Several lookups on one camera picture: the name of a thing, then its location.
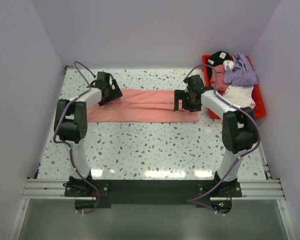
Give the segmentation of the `salmon pink t shirt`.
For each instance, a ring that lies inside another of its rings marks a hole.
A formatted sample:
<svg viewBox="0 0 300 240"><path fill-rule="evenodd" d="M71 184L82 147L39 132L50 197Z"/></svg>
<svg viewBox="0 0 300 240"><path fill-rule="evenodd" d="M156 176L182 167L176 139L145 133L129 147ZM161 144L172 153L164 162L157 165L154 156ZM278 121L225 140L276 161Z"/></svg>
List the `salmon pink t shirt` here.
<svg viewBox="0 0 300 240"><path fill-rule="evenodd" d="M123 96L103 106L87 109L87 121L135 123L197 123L197 112L174 111L173 90L122 89Z"/></svg>

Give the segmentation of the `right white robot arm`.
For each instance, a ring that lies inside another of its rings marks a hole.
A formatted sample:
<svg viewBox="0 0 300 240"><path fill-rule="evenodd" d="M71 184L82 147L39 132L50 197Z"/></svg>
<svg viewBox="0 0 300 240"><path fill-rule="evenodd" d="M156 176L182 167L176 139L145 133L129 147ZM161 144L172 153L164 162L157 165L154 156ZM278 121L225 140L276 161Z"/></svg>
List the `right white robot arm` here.
<svg viewBox="0 0 300 240"><path fill-rule="evenodd" d="M226 100L211 86L205 86L200 75L186 77L185 90L174 91L174 108L198 112L212 110L222 120L221 140L225 153L214 175L213 192L220 197L230 190L229 182L238 178L242 158L258 148L261 137L251 107L240 107Z"/></svg>

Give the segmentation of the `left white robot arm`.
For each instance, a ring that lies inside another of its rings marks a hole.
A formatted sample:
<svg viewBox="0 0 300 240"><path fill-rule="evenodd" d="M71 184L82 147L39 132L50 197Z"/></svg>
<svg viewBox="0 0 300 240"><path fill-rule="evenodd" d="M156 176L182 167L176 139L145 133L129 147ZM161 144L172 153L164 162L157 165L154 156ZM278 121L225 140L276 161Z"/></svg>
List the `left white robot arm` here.
<svg viewBox="0 0 300 240"><path fill-rule="evenodd" d="M98 72L84 92L57 102L52 140L56 144L67 146L71 165L70 177L81 179L75 189L82 196L89 196L94 190L94 184L87 180L91 176L91 170L84 146L84 138L88 132L87 110L95 104L100 107L107 105L122 96L113 75Z"/></svg>

